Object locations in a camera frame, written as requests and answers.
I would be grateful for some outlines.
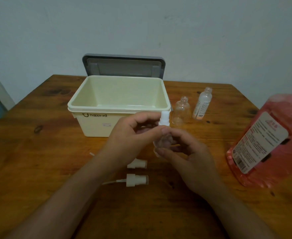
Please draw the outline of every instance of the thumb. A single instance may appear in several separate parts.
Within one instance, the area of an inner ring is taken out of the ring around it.
[[[168,126],[156,126],[144,133],[136,135],[142,144],[147,145],[170,132]]]
[[[175,167],[175,169],[180,172],[180,170],[188,163],[188,161],[184,160],[182,157],[178,156],[176,153],[167,148],[155,148],[156,153],[158,153],[161,157],[166,159],[168,162]]]

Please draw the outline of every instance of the hand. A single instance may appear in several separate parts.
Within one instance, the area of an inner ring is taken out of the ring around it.
[[[209,149],[186,131],[170,128],[170,132],[174,144],[179,145],[171,146],[170,150],[156,148],[156,152],[177,169],[189,189],[207,199],[212,191],[223,186]],[[188,157],[183,159],[174,152]]]
[[[160,112],[139,112],[119,119],[99,155],[114,170],[131,163],[149,143],[169,133],[158,126]]]

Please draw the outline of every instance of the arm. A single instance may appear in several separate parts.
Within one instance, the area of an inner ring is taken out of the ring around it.
[[[231,239],[259,239],[279,237],[240,200],[233,196],[222,182],[207,146],[188,132],[171,129],[177,146],[157,148],[180,173],[186,185],[203,197],[213,208]],[[181,158],[174,152],[188,155]]]
[[[156,126],[159,118],[159,112],[140,112],[120,119],[100,152],[6,238],[71,238],[98,187],[169,132]]]

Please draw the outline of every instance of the forearm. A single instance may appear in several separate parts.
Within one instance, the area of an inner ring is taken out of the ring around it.
[[[7,239],[70,238],[91,204],[93,194],[110,172],[103,165],[103,158],[97,155],[14,229]]]
[[[256,213],[248,209],[223,185],[206,196],[231,239],[278,239]]]

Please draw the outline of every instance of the left hand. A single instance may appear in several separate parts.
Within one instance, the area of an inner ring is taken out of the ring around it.
[[[120,118],[98,155],[113,170],[128,165],[146,145],[170,132],[167,126],[157,126],[160,116],[160,112],[139,112]]]

